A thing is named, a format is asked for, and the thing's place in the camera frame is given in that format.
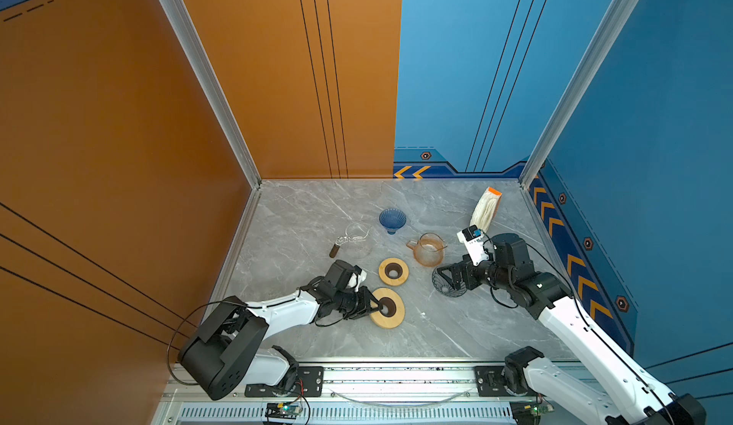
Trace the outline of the wooden dripper ring stand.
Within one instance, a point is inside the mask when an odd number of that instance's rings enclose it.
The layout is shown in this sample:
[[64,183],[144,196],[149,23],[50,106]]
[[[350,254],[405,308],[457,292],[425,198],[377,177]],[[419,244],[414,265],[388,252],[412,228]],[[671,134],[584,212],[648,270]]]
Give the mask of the wooden dripper ring stand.
[[387,307],[389,308],[389,317],[371,318],[370,320],[379,328],[393,330],[401,325],[405,319],[406,308],[401,296],[392,289],[380,288],[372,291],[389,297]]

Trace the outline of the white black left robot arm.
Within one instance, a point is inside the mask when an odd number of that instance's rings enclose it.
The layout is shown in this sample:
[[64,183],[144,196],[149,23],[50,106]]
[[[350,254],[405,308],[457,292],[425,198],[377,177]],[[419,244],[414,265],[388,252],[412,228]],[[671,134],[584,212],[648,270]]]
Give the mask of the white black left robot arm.
[[267,386],[277,394],[300,387],[299,362],[280,346],[263,342],[295,327],[316,325],[337,312],[355,320],[387,311],[364,284],[366,272],[343,260],[297,291],[261,302],[232,295],[204,305],[212,312],[178,350],[177,364],[212,400],[220,400],[242,383]]

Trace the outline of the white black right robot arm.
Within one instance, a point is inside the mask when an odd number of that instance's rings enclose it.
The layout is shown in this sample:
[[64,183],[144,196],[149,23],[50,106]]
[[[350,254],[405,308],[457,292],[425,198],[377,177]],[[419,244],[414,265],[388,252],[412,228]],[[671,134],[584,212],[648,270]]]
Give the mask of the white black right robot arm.
[[482,285],[506,291],[511,308],[526,310],[551,331],[601,388],[568,375],[533,347],[506,356],[498,375],[479,375],[482,386],[499,385],[512,396],[545,396],[585,424],[706,423],[698,399],[675,394],[593,322],[577,289],[557,274],[536,271],[524,239],[513,233],[489,237],[476,226],[456,236],[467,252],[460,262],[433,271],[435,289],[448,297]]

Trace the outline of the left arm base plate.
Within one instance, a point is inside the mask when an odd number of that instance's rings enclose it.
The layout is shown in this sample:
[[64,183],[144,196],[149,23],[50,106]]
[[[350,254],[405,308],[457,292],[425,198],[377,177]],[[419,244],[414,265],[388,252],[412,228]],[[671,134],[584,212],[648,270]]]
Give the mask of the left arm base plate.
[[323,366],[299,367],[293,385],[286,389],[284,387],[271,387],[265,384],[246,385],[244,396],[246,398],[295,398],[303,394],[306,398],[319,398],[323,393],[325,368]]

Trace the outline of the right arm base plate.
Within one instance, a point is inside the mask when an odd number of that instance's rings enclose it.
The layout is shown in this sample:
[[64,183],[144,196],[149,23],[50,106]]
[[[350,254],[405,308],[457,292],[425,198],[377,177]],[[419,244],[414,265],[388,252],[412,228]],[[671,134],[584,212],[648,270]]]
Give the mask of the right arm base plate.
[[476,366],[473,368],[479,396],[540,396],[530,388],[529,383],[519,368],[507,366]]

